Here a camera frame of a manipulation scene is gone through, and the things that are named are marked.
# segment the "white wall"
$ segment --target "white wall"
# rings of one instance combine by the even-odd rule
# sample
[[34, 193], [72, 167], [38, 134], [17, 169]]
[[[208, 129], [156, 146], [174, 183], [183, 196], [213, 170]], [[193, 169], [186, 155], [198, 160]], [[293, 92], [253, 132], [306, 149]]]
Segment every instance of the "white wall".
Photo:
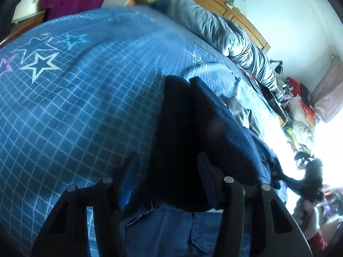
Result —
[[326, 73], [331, 54], [343, 59], [343, 25], [327, 0], [236, 0], [235, 6], [270, 44], [267, 56], [284, 61], [284, 77], [310, 91]]

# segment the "star print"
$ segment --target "star print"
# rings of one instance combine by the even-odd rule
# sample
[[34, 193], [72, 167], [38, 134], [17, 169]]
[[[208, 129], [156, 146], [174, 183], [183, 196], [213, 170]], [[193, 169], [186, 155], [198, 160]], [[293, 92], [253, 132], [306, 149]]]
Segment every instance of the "star print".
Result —
[[43, 57], [36, 52], [35, 61], [31, 64], [23, 66], [21, 69], [32, 69], [33, 83], [42, 74], [43, 71], [60, 69], [51, 62], [58, 54], [59, 53], [55, 53], [50, 56]]
[[7, 72], [12, 72], [13, 71], [13, 68], [10, 66], [10, 63], [17, 56], [18, 56], [18, 54], [15, 54], [11, 58], [9, 58], [7, 61], [5, 60], [5, 58], [2, 58], [2, 60], [0, 62], [0, 77], [3, 76]]
[[58, 50], [57, 48], [51, 46], [48, 44], [53, 38], [49, 38], [47, 41], [45, 41], [47, 38], [44, 39], [39, 39], [37, 37], [33, 37], [30, 39], [29, 43], [24, 44], [23, 46], [19, 47], [18, 49], [14, 50], [15, 51], [23, 51], [23, 58], [20, 62], [22, 65], [33, 53], [36, 51], [48, 51], [48, 50]]
[[88, 42], [87, 40], [84, 39], [84, 37], [87, 34], [83, 34], [83, 35], [79, 35], [79, 36], [72, 36], [72, 35], [68, 35], [66, 34], [66, 39], [65, 40], [60, 40], [57, 43], [60, 42], [65, 42], [66, 44], [68, 44], [68, 50], [72, 49], [72, 47], [77, 44], [77, 43], [85, 43]]
[[198, 52], [193, 51], [193, 53], [192, 53], [186, 49], [185, 49], [185, 51], [188, 52], [194, 58], [194, 60], [192, 61], [194, 64], [200, 64], [200, 65], [205, 67], [205, 70], [207, 70], [207, 68], [208, 68], [207, 64], [201, 64], [200, 63], [200, 62], [202, 62], [202, 57]]

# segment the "navy blue cloth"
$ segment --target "navy blue cloth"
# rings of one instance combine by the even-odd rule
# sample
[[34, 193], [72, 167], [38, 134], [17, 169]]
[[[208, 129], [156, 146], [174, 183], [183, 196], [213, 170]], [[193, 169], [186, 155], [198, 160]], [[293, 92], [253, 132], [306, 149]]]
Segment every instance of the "navy blue cloth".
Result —
[[[206, 212], [211, 206], [197, 169], [200, 152], [242, 184], [280, 188], [271, 176], [282, 172], [275, 154], [199, 77], [188, 83], [167, 76], [156, 137], [147, 185], [152, 206], [121, 222], [128, 256], [212, 256], [222, 214]], [[241, 255], [248, 256], [250, 208], [244, 223]]]

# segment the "metal rivet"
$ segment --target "metal rivet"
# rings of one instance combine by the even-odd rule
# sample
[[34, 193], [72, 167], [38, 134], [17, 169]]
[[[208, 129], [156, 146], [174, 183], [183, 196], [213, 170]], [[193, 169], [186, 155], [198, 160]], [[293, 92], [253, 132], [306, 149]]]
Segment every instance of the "metal rivet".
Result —
[[267, 184], [263, 184], [261, 187], [262, 187], [262, 189], [265, 190], [265, 191], [271, 190], [270, 185], [267, 185]]
[[232, 184], [234, 182], [234, 178], [232, 177], [225, 177], [224, 182], [228, 184]]
[[69, 185], [69, 186], [67, 186], [67, 188], [66, 188], [69, 192], [71, 192], [71, 191], [74, 191], [75, 189], [76, 189], [76, 186], [75, 185]]
[[112, 178], [110, 178], [110, 177], [103, 178], [102, 182], [103, 182], [104, 184], [109, 184], [109, 183], [112, 182]]

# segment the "person's hand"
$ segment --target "person's hand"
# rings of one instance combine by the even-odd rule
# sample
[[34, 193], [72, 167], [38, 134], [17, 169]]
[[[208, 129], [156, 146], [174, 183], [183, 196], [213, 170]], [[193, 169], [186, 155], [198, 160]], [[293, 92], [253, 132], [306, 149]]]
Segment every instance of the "person's hand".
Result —
[[294, 220], [301, 227], [305, 222], [304, 218], [308, 216], [310, 216], [310, 221], [307, 227], [303, 229], [307, 241], [319, 231], [319, 212], [309, 200], [299, 199], [293, 213]]

